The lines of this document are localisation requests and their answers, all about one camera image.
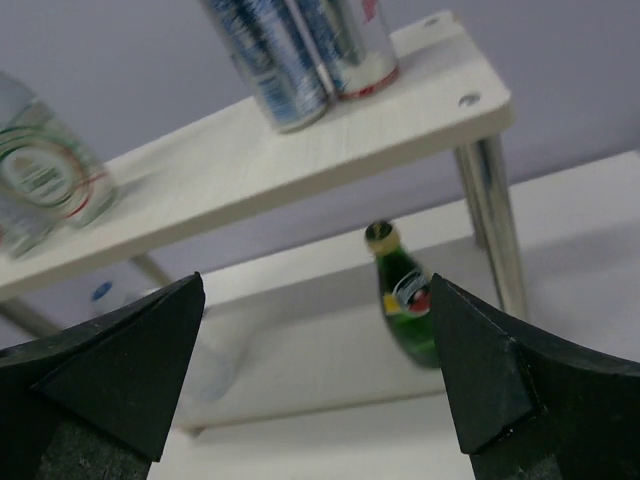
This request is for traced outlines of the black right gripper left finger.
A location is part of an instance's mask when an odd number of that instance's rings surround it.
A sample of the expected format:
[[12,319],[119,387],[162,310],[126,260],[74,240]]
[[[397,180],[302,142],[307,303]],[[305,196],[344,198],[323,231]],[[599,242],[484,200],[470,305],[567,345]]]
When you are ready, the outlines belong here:
[[2,478],[147,478],[163,454],[204,306],[193,273],[2,350]]

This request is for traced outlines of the Pocari Sweat plastic bottle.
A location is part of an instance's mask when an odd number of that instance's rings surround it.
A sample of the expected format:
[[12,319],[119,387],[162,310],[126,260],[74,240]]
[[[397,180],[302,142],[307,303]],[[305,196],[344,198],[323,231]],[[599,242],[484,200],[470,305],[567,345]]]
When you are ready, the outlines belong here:
[[[114,311],[140,299],[115,280],[106,281],[91,294],[97,315]],[[223,320],[206,308],[198,333],[179,405],[202,406],[221,399],[232,386],[252,327],[245,320]]]

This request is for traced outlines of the green glass Perrier bottle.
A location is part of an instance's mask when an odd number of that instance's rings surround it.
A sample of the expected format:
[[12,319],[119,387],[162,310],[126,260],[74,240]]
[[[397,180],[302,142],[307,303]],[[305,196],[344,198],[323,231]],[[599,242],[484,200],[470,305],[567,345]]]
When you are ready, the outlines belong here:
[[393,223],[370,224],[364,238],[375,259],[382,315],[396,345],[416,367],[439,368],[431,274],[404,248]]

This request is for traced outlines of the clear Chang soda water bottle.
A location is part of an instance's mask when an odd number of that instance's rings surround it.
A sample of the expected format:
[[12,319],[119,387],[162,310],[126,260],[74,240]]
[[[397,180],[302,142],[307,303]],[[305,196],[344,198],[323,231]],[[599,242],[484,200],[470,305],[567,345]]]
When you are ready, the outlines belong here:
[[19,258],[42,244],[55,230],[45,213],[1,191],[1,253]]
[[1,190],[57,224],[80,228],[118,197],[107,167],[50,106],[1,74]]

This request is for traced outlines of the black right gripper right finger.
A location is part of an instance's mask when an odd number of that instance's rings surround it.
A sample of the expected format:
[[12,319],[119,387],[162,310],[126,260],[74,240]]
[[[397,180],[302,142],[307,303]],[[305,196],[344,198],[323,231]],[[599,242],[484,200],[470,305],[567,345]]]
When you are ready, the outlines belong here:
[[639,365],[514,318],[440,275],[435,342],[478,479],[636,479]]

